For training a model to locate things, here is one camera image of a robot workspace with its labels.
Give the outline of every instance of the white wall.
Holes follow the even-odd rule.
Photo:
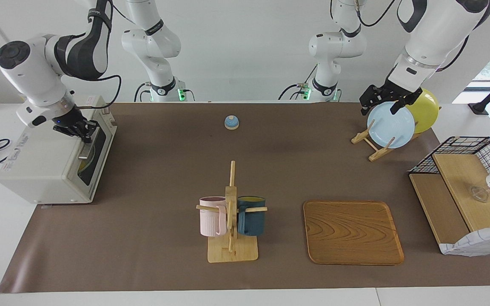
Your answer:
[[[114,2],[127,13],[124,0]],[[377,19],[388,3],[368,2],[364,20]],[[199,100],[276,99],[287,85],[304,81],[315,65],[307,49],[311,36],[338,30],[330,20],[328,0],[158,0],[157,5],[166,25],[182,41],[181,54],[170,60],[173,71]],[[368,85],[385,80],[408,37],[395,11],[396,6],[379,25],[364,29],[369,46],[362,57],[341,61],[342,100],[356,101]],[[10,40],[41,32],[79,34],[86,15],[87,10],[72,0],[0,0],[0,28]],[[105,75],[118,73],[124,78],[118,101],[131,101],[137,85],[148,80],[120,44],[122,31],[133,27],[115,15]],[[490,19],[471,35],[461,59],[424,87],[442,103],[451,103],[489,60]],[[92,83],[64,77],[64,82],[77,93],[101,94],[105,99],[111,99],[116,89],[115,80]],[[20,101],[15,94],[0,75],[0,102]]]

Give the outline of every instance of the pink mug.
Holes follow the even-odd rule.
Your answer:
[[[208,237],[226,234],[226,199],[223,196],[206,196],[200,199],[200,205],[218,208],[218,213],[200,209],[200,233]]]

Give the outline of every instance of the yellow plate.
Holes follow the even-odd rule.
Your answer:
[[[414,132],[416,134],[428,130],[438,119],[440,111],[438,99],[426,89],[422,90],[420,97],[413,105],[406,105],[406,107],[410,110],[416,122]]]

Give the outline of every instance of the brown tabletop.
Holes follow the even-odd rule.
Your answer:
[[[355,103],[123,103],[90,205],[37,206],[0,292],[301,289],[490,285],[490,255],[442,255],[406,171],[438,145],[432,130],[371,163],[350,139],[366,118]],[[239,117],[237,130],[224,118]],[[267,199],[260,257],[207,261],[202,196],[224,194],[237,162],[239,195]],[[393,214],[398,266],[315,265],[306,200],[377,200]]]

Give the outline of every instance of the mug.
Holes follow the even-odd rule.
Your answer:
[[[245,212],[250,207],[265,207],[266,199],[260,196],[240,196],[237,198],[239,208],[237,232],[245,236],[259,236],[264,233],[265,212]]]
[[[200,234],[207,237],[226,234],[226,199],[223,196],[206,196],[200,199],[200,205],[218,208],[218,213],[200,209]]]

